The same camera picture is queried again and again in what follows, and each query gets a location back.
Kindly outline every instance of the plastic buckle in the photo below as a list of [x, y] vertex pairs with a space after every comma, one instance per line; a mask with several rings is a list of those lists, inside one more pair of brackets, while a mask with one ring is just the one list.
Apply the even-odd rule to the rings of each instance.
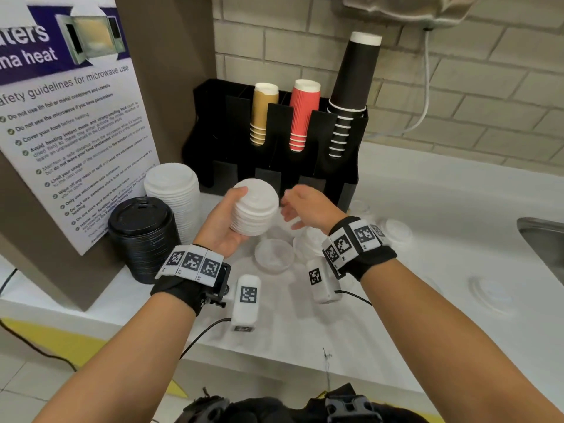
[[325, 408], [328, 413], [327, 423], [349, 422], [351, 419], [354, 419], [355, 423], [383, 423], [372, 403], [361, 395], [325, 398]]

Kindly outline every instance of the floor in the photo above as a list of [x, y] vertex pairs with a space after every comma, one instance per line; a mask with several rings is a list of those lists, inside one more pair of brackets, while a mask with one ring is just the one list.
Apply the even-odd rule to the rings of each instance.
[[[72, 376], [63, 362], [29, 362], [0, 354], [0, 416], [3, 423], [31, 423], [41, 408]], [[174, 423], [191, 401], [165, 396], [155, 414], [159, 423]]]

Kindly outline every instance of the purple banner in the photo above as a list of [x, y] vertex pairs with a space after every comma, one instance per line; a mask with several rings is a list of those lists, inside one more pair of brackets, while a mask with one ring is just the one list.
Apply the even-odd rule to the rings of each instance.
[[[30, 6], [29, 10], [37, 26], [0, 29], [0, 85], [91, 66], [88, 59], [104, 53], [88, 53], [88, 37], [98, 38], [100, 30], [105, 41], [113, 44], [105, 50], [109, 47], [117, 59], [130, 57], [116, 8], [102, 8], [106, 17], [78, 18], [71, 17], [69, 6]], [[89, 21], [82, 35], [80, 22], [74, 23], [80, 20]], [[97, 34], [88, 34], [95, 25], [101, 25], [95, 28]]]

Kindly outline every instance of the white countertop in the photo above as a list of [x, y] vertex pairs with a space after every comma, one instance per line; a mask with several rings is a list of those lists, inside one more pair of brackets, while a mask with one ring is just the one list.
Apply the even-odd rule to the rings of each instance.
[[[564, 411], [564, 286], [516, 226], [524, 216], [564, 222], [564, 178], [371, 143], [362, 145], [359, 171], [355, 198], [369, 203], [378, 217], [399, 219], [413, 230], [413, 246], [400, 253], [400, 260], [419, 276], [431, 277]], [[205, 195], [204, 206], [209, 210], [217, 200]], [[265, 275], [250, 257], [255, 243], [229, 259], [229, 283], [243, 273], [261, 277], [256, 331], [215, 327], [189, 359], [295, 380], [299, 367], [325, 369], [325, 348], [333, 355], [333, 374], [422, 391], [369, 306], [348, 296], [328, 305], [314, 303], [303, 266]], [[9, 272], [9, 263], [0, 262], [0, 278]], [[503, 284], [515, 314], [501, 316], [482, 307], [468, 288], [473, 276]], [[358, 283], [342, 286], [363, 295]], [[124, 268], [81, 312], [61, 307], [18, 273], [0, 299], [0, 316], [108, 339], [143, 305], [150, 289]], [[206, 306], [191, 339], [228, 315], [229, 306]]]

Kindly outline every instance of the brown paper cup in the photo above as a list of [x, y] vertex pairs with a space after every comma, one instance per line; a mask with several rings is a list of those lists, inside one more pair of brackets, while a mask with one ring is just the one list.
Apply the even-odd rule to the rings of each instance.
[[254, 86], [253, 109], [250, 123], [257, 129], [266, 129], [266, 114], [269, 104], [278, 103], [278, 86], [271, 83], [257, 83]]

